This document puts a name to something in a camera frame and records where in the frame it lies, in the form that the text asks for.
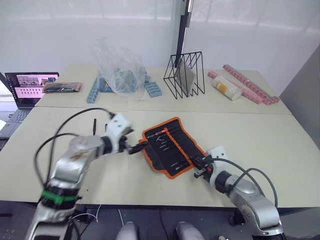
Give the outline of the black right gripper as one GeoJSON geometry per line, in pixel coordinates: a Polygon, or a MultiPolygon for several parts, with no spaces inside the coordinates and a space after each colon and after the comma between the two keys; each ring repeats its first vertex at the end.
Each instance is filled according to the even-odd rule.
{"type": "Polygon", "coordinates": [[[198,179],[199,177],[210,177],[213,174],[214,171],[214,159],[208,155],[206,157],[199,156],[199,155],[192,155],[190,157],[190,160],[193,163],[200,163],[200,171],[197,171],[193,174],[193,176],[198,179]]]}

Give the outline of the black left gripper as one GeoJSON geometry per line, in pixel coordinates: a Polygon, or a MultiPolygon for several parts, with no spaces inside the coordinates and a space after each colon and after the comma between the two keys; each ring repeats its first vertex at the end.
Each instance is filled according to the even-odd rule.
{"type": "Polygon", "coordinates": [[[129,155],[133,155],[142,151],[149,144],[149,141],[141,141],[137,145],[131,146],[128,144],[128,138],[125,135],[122,135],[118,142],[118,153],[127,151],[129,155]]]}

